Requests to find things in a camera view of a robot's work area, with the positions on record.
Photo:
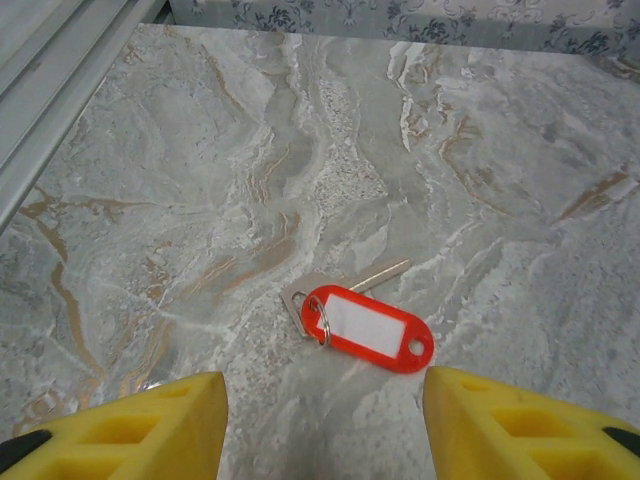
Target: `patterned cloth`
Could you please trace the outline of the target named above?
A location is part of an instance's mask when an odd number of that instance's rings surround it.
[[[178,24],[640,58],[640,0],[170,0]]]

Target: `yellow foam pad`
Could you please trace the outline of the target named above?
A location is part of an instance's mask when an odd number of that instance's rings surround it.
[[[202,373],[43,425],[53,437],[1,480],[212,480],[227,424],[221,373]]]
[[[445,367],[427,370],[424,416],[438,480],[632,480],[640,458],[607,415]]]

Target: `key tag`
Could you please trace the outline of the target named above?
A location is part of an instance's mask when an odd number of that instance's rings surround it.
[[[300,317],[321,345],[397,373],[422,370],[433,357],[433,335],[419,317],[337,285],[311,292]],[[419,354],[409,347],[416,342]]]

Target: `key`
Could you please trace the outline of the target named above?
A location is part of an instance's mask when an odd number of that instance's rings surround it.
[[[340,285],[358,293],[371,290],[373,287],[386,282],[387,280],[406,272],[411,267],[411,260],[407,258],[391,259],[379,264],[371,265],[365,268],[360,275],[353,278],[340,277],[333,279],[322,273],[309,273],[300,277],[288,287],[280,292],[280,297],[284,305],[291,315],[293,323],[298,328],[300,334],[308,337],[309,334],[304,329],[302,319],[300,318],[299,307],[296,306],[296,299],[304,300],[316,288],[324,285]]]
[[[435,350],[433,334],[419,317],[338,285],[312,291],[300,316],[321,345],[396,373],[422,370]]]

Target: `marble floor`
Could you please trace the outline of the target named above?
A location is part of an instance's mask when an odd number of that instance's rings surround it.
[[[640,425],[638,105],[607,59],[141,26],[0,236],[0,436],[220,370],[220,479],[434,479],[424,372],[278,296],[399,255],[435,364]]]

